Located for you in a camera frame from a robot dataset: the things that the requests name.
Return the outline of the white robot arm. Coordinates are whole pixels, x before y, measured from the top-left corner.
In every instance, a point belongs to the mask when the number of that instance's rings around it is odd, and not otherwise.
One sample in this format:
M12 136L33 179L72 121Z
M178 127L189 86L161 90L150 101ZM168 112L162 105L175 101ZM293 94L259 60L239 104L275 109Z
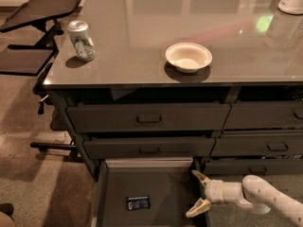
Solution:
M204 187L205 198L199 198L186 212L188 218L201 215L214 204L235 204L242 210L260 215L274 209L296 227L303 227L303 204L257 175L246 175L239 183L211 180L198 170L192 170L192 174Z

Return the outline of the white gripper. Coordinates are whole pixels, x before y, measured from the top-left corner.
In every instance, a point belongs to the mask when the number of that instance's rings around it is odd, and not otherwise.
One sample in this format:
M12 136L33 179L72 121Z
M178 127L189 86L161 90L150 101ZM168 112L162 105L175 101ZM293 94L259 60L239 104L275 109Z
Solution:
M205 187L206 200L199 198L194 205L186 212L187 218L194 218L207 212L212 204L224 204L223 181L210 180L205 174L198 170L192 170L191 173Z

